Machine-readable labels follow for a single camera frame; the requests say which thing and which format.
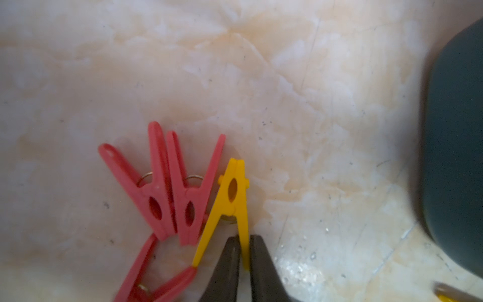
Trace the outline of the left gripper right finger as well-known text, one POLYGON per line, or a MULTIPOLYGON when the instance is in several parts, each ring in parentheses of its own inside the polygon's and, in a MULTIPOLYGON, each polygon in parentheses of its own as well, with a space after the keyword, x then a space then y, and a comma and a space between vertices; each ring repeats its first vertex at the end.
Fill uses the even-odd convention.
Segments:
POLYGON ((260 235, 250 236, 250 284, 252 301, 294 301, 288 295, 260 235))

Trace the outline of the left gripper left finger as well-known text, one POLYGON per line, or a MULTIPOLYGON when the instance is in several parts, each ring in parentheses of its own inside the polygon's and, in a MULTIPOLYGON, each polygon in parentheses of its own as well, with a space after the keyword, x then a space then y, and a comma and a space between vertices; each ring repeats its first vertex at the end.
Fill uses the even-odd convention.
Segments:
POLYGON ((236 301, 240 272, 240 254, 241 246, 239 236, 229 237, 199 302, 236 301))

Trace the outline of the yellow clothespin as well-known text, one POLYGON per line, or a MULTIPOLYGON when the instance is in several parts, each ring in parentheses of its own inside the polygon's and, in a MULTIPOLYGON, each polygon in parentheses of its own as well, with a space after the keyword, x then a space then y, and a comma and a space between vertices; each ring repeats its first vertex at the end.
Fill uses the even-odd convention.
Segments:
POLYGON ((473 294, 469 294, 463 290, 454 288, 445 283, 435 282, 433 284, 433 292, 439 301, 446 302, 482 302, 482 298, 479 298, 473 294))
POLYGON ((243 266, 250 267, 250 232, 247 209, 247 190, 250 182, 245 177, 245 162, 231 158, 220 185, 208 221, 201 234, 191 266, 198 267, 222 216, 234 217, 238 228, 243 266))

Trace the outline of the red clothespin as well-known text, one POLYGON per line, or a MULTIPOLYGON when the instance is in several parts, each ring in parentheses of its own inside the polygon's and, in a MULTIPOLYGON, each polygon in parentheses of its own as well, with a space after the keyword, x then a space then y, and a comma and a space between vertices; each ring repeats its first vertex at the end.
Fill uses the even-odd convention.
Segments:
POLYGON ((158 238, 152 234, 143 245, 114 301, 174 301, 193 281, 197 269, 189 266, 153 292, 146 290, 142 279, 153 256, 158 238))
POLYGON ((190 186, 176 132, 167 133, 167 153, 180 245, 196 245, 205 225, 206 209, 226 136, 221 134, 200 186, 190 186))
POLYGON ((126 194, 159 240, 176 234, 174 202, 166 141, 157 122, 148 125, 151 181, 147 182, 112 145, 104 143, 98 152, 126 194))

